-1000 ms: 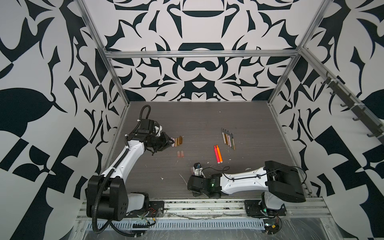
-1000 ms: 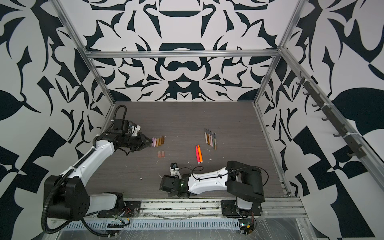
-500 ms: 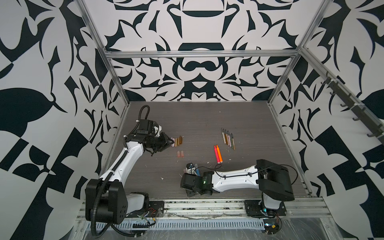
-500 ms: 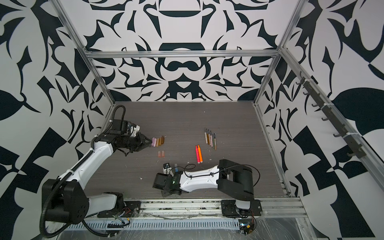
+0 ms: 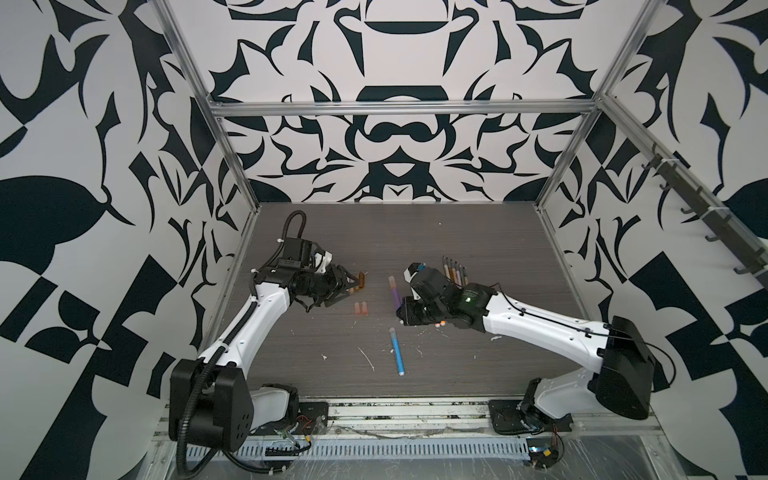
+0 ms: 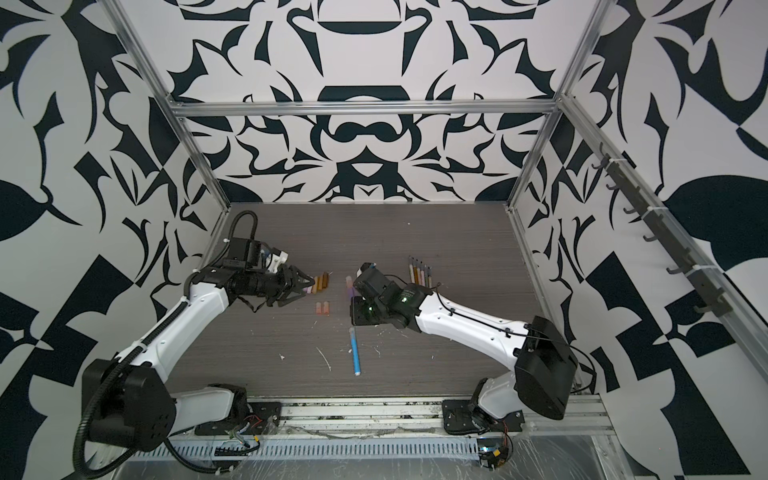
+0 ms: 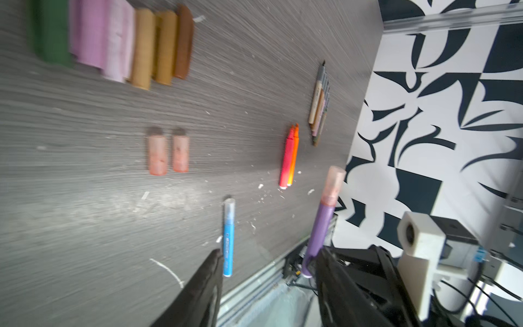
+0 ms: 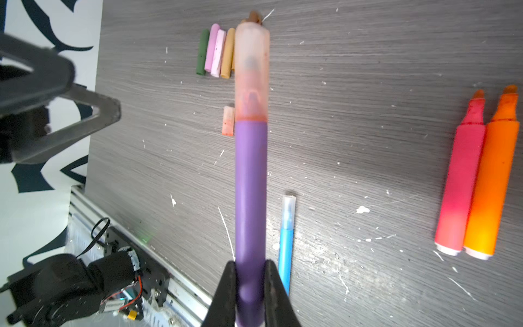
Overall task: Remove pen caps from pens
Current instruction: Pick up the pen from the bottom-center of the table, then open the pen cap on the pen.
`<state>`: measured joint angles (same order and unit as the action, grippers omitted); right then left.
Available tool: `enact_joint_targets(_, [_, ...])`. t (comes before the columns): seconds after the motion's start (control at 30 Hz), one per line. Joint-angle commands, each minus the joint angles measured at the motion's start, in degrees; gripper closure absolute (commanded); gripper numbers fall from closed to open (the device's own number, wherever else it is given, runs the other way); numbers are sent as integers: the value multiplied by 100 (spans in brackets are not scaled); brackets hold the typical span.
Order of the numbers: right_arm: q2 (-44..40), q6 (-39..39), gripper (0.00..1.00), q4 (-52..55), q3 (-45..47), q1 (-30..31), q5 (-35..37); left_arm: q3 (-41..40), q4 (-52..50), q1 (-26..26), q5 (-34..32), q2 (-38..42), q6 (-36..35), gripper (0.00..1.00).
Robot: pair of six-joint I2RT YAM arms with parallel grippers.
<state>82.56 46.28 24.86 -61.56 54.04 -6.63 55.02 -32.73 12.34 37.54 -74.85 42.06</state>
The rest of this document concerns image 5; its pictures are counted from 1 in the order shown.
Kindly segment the purple marker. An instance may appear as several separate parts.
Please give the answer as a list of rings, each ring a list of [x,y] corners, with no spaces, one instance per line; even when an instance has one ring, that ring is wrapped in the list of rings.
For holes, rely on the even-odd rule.
[[[389,283],[390,292],[393,297],[394,309],[398,310],[402,305],[402,298],[398,290],[397,281],[393,275],[390,275],[388,277],[388,283]]]

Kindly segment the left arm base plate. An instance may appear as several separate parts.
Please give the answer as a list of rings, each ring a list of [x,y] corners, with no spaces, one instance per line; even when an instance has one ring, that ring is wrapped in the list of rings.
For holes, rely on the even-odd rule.
[[[290,407],[282,419],[265,424],[261,430],[300,435],[322,433],[328,424],[329,407],[329,403],[325,401],[300,401],[295,408]]]

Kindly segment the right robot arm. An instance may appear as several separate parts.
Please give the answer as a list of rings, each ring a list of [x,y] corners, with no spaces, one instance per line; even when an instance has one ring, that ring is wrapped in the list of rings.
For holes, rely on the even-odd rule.
[[[500,286],[459,285],[423,263],[408,266],[404,279],[411,293],[397,316],[406,326],[451,324],[521,340],[577,364],[571,373],[529,383],[511,411],[517,430],[544,430],[574,413],[648,418],[657,360],[632,321],[562,315],[517,300]]]

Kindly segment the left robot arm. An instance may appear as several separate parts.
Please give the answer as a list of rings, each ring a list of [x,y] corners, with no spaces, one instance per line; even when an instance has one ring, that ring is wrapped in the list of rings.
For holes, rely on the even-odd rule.
[[[168,435],[183,451],[194,445],[234,452],[253,431],[295,424],[296,389],[265,384],[251,391],[250,367],[277,320],[308,298],[306,310],[331,306],[359,286],[346,268],[265,267],[226,330],[195,360],[182,360],[170,377]]]

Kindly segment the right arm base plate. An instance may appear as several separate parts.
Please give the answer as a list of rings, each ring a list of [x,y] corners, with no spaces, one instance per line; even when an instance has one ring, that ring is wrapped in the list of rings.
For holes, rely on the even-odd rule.
[[[540,422],[520,406],[520,401],[490,400],[489,418],[499,435],[535,434],[541,430]]]

